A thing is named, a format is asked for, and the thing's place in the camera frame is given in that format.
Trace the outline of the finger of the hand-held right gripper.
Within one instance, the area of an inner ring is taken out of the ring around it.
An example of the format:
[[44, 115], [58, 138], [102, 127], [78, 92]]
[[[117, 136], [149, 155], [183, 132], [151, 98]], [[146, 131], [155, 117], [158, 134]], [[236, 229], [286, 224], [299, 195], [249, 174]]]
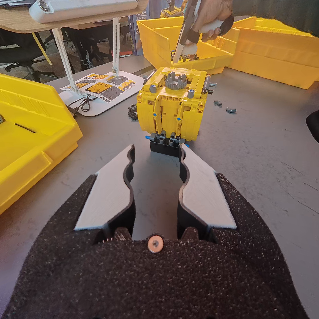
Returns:
[[189, 0], [184, 10], [184, 20], [173, 55], [173, 62], [178, 62], [181, 55], [195, 55], [199, 33], [192, 31], [192, 26], [197, 19], [200, 0]]

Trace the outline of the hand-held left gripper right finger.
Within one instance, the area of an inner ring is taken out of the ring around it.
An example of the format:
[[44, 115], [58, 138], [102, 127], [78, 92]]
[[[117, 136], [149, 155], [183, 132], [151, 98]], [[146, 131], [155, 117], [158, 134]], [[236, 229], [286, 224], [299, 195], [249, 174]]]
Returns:
[[185, 144], [180, 145], [180, 165], [182, 210], [199, 221], [204, 229], [236, 229], [217, 172]]

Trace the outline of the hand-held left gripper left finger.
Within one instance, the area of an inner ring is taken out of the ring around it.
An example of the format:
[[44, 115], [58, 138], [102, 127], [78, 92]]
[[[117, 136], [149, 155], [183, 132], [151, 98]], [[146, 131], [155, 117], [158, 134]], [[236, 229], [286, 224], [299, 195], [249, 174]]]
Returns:
[[133, 230], [136, 208], [130, 182], [134, 177], [135, 148], [131, 144], [97, 173], [74, 230], [118, 227]]

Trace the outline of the yellow plastic bin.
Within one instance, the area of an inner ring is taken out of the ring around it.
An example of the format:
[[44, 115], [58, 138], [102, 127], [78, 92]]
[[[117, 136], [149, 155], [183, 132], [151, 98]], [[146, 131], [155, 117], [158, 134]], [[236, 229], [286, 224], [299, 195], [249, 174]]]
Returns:
[[197, 44], [198, 60], [171, 61], [171, 51], [176, 48], [183, 17], [158, 18], [138, 21], [144, 57], [155, 67], [177, 67], [221, 73], [230, 66], [236, 51], [240, 30], [231, 28], [227, 34], [214, 41]]
[[319, 77], [319, 38], [274, 19], [234, 22], [239, 39], [228, 68], [308, 89]]
[[3, 213], [77, 148], [82, 132], [53, 87], [4, 74], [0, 76], [0, 115]]

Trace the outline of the yellow lego model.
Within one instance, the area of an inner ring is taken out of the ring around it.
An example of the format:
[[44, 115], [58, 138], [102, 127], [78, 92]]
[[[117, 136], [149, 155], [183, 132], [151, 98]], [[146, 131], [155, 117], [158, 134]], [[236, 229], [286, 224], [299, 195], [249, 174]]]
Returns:
[[153, 152], [178, 157], [180, 144], [195, 141], [208, 94], [213, 93], [206, 71], [160, 67], [137, 95], [137, 116], [150, 135]]

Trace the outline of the person's right forearm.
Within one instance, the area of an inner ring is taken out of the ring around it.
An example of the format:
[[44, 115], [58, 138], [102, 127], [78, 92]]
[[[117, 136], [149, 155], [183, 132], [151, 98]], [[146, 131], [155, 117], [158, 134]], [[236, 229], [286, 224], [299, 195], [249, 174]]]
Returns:
[[276, 19], [319, 37], [318, 0], [234, 0], [233, 16], [243, 15]]

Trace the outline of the thin black lego axle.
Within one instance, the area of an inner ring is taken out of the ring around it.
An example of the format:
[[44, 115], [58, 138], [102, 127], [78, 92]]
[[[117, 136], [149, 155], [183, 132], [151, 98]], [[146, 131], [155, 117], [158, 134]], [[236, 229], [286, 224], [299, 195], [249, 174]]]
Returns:
[[23, 128], [23, 129], [25, 129], [25, 130], [28, 130], [28, 131], [30, 131], [30, 132], [32, 132], [32, 133], [36, 133], [34, 130], [31, 130], [30, 128], [25, 127], [25, 126], [23, 126], [23, 125], [21, 125], [21, 124], [15, 123], [15, 125], [16, 125], [16, 126], [19, 126], [19, 127], [21, 127], [21, 128]]

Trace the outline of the lego instruction booklet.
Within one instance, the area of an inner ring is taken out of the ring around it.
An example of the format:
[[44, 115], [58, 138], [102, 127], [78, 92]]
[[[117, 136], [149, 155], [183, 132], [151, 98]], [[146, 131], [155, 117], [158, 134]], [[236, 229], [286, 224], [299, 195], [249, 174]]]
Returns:
[[34, 4], [36, 0], [1, 0], [0, 6], [14, 7], [14, 6], [30, 6]]

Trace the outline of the person's right hand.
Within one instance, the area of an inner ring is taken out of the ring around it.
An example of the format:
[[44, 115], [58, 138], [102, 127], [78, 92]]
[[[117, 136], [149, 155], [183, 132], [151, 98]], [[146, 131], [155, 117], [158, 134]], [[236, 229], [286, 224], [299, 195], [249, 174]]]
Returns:
[[[193, 24], [193, 31], [197, 32], [202, 29], [202, 26], [208, 23], [211, 23], [214, 20], [224, 21], [233, 12], [233, 0], [203, 0], [201, 1], [198, 16]], [[225, 27], [225, 32], [227, 33], [233, 25], [229, 24]], [[220, 33], [219, 28], [214, 30], [209, 30], [208, 33], [202, 34], [202, 42], [213, 41], [215, 40]]]

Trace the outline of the blue robot kit box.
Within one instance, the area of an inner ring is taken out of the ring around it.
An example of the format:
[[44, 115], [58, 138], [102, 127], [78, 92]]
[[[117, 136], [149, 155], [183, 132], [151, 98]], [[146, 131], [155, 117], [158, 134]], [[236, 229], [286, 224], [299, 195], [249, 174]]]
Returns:
[[142, 42], [138, 29], [138, 21], [155, 18], [183, 16], [188, 0], [149, 0], [145, 10], [128, 17], [132, 51], [134, 55], [142, 55]]

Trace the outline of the yellow and grey sticker sheet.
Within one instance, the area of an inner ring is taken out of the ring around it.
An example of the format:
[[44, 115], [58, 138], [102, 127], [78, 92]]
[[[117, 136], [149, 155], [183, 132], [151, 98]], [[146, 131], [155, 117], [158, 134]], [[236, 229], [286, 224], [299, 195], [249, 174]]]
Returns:
[[92, 73], [77, 80], [75, 84], [81, 92], [110, 102], [132, 88], [136, 82], [125, 76]]

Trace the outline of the white and wood book stand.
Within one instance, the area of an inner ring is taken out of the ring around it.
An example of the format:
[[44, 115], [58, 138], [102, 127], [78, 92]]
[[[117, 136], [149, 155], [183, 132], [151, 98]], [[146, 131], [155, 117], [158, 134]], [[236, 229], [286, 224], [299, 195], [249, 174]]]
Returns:
[[86, 117], [94, 117], [104, 113], [110, 108], [116, 106], [132, 95], [141, 90], [143, 79], [140, 76], [120, 71], [120, 18], [145, 10], [148, 4], [147, 0], [141, 1], [35, 1], [28, 8], [6, 10], [1, 9], [2, 29], [16, 33], [32, 33], [38, 31], [52, 30], [54, 39], [70, 82], [71, 90], [63, 91], [60, 97], [65, 104], [82, 99], [85, 95], [93, 93], [82, 91], [77, 87], [70, 68], [70, 62], [67, 57], [66, 49], [63, 44], [62, 27], [73, 27], [83, 25], [90, 22], [101, 22], [113, 20], [113, 53], [114, 60], [111, 72], [107, 73], [108, 79], [114, 76], [124, 76], [128, 80], [132, 80], [133, 86], [126, 89], [123, 93], [119, 93], [113, 100], [104, 101], [103, 99], [95, 99], [90, 102], [90, 110], [87, 112], [79, 109], [79, 113]]

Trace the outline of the black office chair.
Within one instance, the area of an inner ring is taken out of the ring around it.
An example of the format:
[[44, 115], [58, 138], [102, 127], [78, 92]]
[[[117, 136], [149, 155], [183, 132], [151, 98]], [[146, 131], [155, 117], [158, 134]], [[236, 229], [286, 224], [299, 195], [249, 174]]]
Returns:
[[0, 62], [9, 63], [5, 68], [10, 72], [15, 67], [25, 67], [28, 74], [24, 79], [41, 82], [41, 79], [55, 80], [53, 72], [35, 71], [32, 67], [34, 63], [45, 61], [45, 59], [35, 60], [44, 55], [46, 47], [38, 33], [21, 34], [0, 29]]

